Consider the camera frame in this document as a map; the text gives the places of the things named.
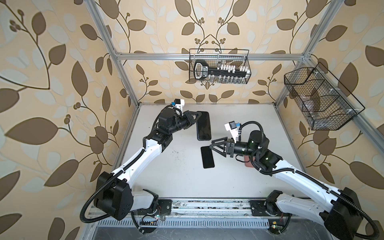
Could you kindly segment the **black phone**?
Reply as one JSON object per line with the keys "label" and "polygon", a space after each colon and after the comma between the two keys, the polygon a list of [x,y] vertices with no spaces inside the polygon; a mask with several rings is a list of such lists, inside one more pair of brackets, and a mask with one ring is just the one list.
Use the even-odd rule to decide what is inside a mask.
{"label": "black phone", "polygon": [[210,169],[215,167],[213,153],[209,146],[201,147],[201,155],[204,169]]}

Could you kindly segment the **pink phone case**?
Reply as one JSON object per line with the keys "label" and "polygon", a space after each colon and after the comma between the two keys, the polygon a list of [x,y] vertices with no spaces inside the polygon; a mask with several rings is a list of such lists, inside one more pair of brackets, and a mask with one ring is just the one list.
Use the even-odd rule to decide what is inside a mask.
{"label": "pink phone case", "polygon": [[250,157],[249,156],[244,156],[244,161],[245,161],[245,166],[247,168],[253,168],[252,163],[250,162]]}

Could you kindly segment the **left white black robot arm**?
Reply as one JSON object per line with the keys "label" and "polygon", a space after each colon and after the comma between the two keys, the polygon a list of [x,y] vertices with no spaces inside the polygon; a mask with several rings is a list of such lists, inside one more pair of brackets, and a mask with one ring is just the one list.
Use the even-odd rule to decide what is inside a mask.
{"label": "left white black robot arm", "polygon": [[135,180],[169,146],[174,133],[190,128],[201,116],[202,112],[182,112],[172,105],[164,107],[143,138],[142,147],[120,167],[98,177],[96,191],[81,210],[81,221],[93,223],[108,217],[120,221],[136,210],[155,213],[159,196],[147,189],[134,192]]}

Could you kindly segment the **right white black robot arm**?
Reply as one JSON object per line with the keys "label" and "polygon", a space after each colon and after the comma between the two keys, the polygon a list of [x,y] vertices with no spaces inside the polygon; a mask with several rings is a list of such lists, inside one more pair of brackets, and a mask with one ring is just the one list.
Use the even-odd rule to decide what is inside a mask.
{"label": "right white black robot arm", "polygon": [[282,213],[300,216],[324,226],[339,240],[360,237],[358,228],[364,215],[357,194],[348,188],[329,186],[298,170],[270,151],[268,145],[268,138],[260,131],[252,131],[247,142],[221,138],[213,140],[210,149],[224,157],[248,156],[259,173],[275,177],[306,196],[302,199],[272,191],[264,202],[264,210],[270,216]]}

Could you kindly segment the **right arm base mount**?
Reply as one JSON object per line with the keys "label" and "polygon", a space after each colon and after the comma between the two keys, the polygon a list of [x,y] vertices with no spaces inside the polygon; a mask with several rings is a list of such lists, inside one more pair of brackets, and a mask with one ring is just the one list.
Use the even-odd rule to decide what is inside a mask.
{"label": "right arm base mount", "polygon": [[249,201],[253,217],[272,217],[269,219],[268,231],[272,235],[282,235],[286,232],[291,222],[292,214],[281,212],[275,203],[264,200]]}

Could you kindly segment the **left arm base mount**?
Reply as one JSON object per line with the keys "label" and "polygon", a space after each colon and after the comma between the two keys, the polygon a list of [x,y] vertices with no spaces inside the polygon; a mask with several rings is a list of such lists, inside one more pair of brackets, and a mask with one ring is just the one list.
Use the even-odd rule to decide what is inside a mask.
{"label": "left arm base mount", "polygon": [[131,212],[134,226],[141,234],[152,233],[161,221],[172,211],[172,200],[155,200],[148,209],[139,209]]}

